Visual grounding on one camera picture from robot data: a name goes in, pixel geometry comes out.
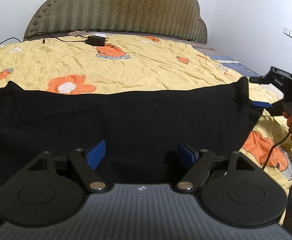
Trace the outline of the olive green padded headboard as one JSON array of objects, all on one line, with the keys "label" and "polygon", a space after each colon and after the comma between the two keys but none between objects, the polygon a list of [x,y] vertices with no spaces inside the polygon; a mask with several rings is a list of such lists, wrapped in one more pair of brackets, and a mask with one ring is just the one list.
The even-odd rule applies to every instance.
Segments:
[{"label": "olive green padded headboard", "polygon": [[207,43],[197,0],[47,0],[24,37],[39,33],[98,30],[159,34]]}]

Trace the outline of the white wall switch plate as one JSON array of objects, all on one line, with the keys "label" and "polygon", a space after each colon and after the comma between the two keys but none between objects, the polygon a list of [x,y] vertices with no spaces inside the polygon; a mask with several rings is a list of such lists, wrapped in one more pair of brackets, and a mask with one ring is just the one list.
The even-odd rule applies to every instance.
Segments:
[{"label": "white wall switch plate", "polygon": [[292,30],[290,30],[289,28],[284,27],[283,33],[284,33],[286,36],[289,36],[290,38],[292,38]]}]

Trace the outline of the black power adapter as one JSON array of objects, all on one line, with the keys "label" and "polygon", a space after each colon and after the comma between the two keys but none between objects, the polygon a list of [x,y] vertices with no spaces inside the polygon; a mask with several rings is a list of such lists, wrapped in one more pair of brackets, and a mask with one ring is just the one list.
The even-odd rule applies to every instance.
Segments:
[{"label": "black power adapter", "polygon": [[96,47],[98,47],[98,46],[104,47],[106,42],[107,42],[106,37],[101,37],[101,36],[96,36],[96,35],[90,35],[85,40],[86,44],[88,44],[90,46],[96,46]]}]

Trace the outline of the blue patterned mattress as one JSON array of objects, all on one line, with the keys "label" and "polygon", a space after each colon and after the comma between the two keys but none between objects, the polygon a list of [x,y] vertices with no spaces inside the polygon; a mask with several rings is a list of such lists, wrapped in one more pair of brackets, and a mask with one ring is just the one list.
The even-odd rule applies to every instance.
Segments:
[{"label": "blue patterned mattress", "polygon": [[250,68],[246,67],[245,65],[241,64],[239,61],[235,61],[234,59],[228,56],[220,56],[220,55],[210,55],[211,59],[221,63],[224,67],[230,68],[239,72],[239,74],[246,76],[246,77],[259,77],[260,74],[254,72]]}]

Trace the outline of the yellow carrot print bed sheet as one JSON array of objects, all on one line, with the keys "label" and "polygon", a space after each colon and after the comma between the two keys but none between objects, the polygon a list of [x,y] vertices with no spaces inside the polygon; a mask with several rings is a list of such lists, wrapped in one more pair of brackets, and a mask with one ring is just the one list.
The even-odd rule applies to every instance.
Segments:
[{"label": "yellow carrot print bed sheet", "polygon": [[[80,95],[193,90],[229,85],[242,76],[191,45],[153,36],[108,35],[104,47],[78,37],[43,38],[0,47],[0,88]],[[252,101],[274,102],[275,94],[248,84]],[[285,191],[292,189],[292,142],[273,147],[288,132],[284,118],[262,112],[239,151]]]}]

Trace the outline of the black pants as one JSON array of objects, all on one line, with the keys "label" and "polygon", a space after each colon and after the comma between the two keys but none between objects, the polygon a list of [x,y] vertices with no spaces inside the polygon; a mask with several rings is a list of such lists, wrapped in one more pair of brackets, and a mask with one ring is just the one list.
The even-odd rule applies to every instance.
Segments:
[{"label": "black pants", "polygon": [[0,186],[44,151],[106,143],[97,168],[114,183],[175,183],[179,142],[218,155],[240,150],[262,111],[248,80],[193,90],[63,95],[0,88]]}]

